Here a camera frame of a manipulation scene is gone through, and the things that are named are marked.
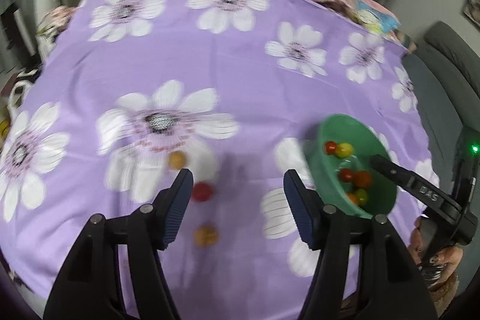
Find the person right hand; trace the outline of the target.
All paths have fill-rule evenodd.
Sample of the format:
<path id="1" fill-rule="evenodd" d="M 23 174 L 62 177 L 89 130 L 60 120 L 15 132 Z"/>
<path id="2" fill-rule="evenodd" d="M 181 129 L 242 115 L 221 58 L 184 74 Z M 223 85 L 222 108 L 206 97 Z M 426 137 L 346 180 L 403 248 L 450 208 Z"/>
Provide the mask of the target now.
<path id="1" fill-rule="evenodd" d="M 419 217 L 414 222 L 415 228 L 411 233 L 410 242 L 408 245 L 408 251 L 416 265 L 419 265 L 422 261 L 426 260 L 425 245 L 420 230 L 424 220 L 426 220 L 426 218 Z M 428 263 L 431 266 L 442 266 L 442 270 L 439 274 L 439 277 L 434 278 L 432 284 L 440 285 L 442 283 L 445 283 L 456 271 L 457 267 L 461 263 L 463 255 L 463 249 L 456 245 L 441 249 L 435 255 L 433 255 L 428 260 Z"/>

